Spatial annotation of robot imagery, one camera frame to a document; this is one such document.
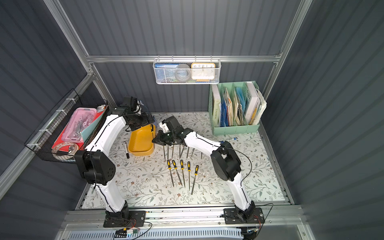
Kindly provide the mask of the eleventh black yellow file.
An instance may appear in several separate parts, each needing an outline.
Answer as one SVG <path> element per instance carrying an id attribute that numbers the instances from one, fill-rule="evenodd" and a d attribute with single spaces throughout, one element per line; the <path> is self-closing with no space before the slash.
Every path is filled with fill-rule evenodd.
<path id="1" fill-rule="evenodd" d="M 186 183 L 185 183 L 185 175 L 184 175 L 184 162 L 183 160 L 180 160 L 180 164 L 181 164 L 181 171 L 182 171 L 182 176 L 183 176 L 183 184 L 184 184 L 184 187 L 186 188 Z"/>

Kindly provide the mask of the yellow storage box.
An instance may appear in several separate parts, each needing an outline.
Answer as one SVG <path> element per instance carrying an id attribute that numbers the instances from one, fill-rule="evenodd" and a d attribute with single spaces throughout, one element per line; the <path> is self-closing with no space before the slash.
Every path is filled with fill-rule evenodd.
<path id="1" fill-rule="evenodd" d="M 128 145 L 129 153 L 136 157 L 150 156 L 155 149 L 152 140 L 150 124 L 133 131 Z"/>

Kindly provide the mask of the twelfth black yellow file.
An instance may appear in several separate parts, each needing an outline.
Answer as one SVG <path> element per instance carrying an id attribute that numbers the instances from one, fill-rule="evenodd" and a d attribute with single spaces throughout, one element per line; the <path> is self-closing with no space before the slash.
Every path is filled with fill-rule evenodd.
<path id="1" fill-rule="evenodd" d="M 195 184 L 196 184 L 196 178 L 197 178 L 197 175 L 198 175 L 198 171 L 199 171 L 199 165 L 196 165 L 195 173 L 194 173 L 193 186 L 192 186 L 192 190 L 191 190 L 191 195 L 193 195 L 193 193 L 194 193 L 194 188 L 195 188 Z"/>

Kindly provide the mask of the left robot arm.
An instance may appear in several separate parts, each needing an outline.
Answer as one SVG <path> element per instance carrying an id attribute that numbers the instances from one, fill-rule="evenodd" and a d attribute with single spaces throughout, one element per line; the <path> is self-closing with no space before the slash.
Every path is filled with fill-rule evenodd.
<path id="1" fill-rule="evenodd" d="M 81 177 L 101 196 L 108 216 L 127 219 L 129 215 L 127 202 L 113 182 L 116 165 L 110 160 L 109 153 L 123 128 L 135 131 L 154 123 L 153 116 L 142 110 L 143 106 L 135 97 L 124 97 L 120 106 L 109 110 L 95 138 L 74 156 Z"/>

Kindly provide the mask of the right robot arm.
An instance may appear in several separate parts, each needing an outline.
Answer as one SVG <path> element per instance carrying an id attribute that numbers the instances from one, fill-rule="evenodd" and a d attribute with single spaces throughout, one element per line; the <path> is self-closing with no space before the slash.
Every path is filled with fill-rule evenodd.
<path id="1" fill-rule="evenodd" d="M 237 218 L 245 223 L 253 217 L 256 206 L 243 186 L 244 177 L 238 151 L 229 142 L 214 142 L 204 138 L 190 128 L 183 128 L 174 116 L 160 122 L 159 127 L 161 129 L 152 140 L 154 144 L 179 144 L 210 157 L 215 173 L 228 183 L 233 194 Z"/>

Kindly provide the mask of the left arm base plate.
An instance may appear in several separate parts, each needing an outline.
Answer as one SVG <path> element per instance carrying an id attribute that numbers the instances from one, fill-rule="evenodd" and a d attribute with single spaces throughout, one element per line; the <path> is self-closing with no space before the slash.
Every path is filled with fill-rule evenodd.
<path id="1" fill-rule="evenodd" d="M 129 211 L 121 213 L 105 211 L 105 213 L 104 228 L 143 227 L 146 218 L 146 211 Z"/>

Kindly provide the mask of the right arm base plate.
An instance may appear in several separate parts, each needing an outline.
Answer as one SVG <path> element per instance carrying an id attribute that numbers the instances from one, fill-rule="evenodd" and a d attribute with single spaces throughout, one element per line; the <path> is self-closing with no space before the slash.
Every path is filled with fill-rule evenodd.
<path id="1" fill-rule="evenodd" d="M 253 208 L 249 211 L 241 211 L 237 208 L 226 208 L 221 215 L 227 225 L 236 224 L 263 224 L 265 216 L 261 208 Z"/>

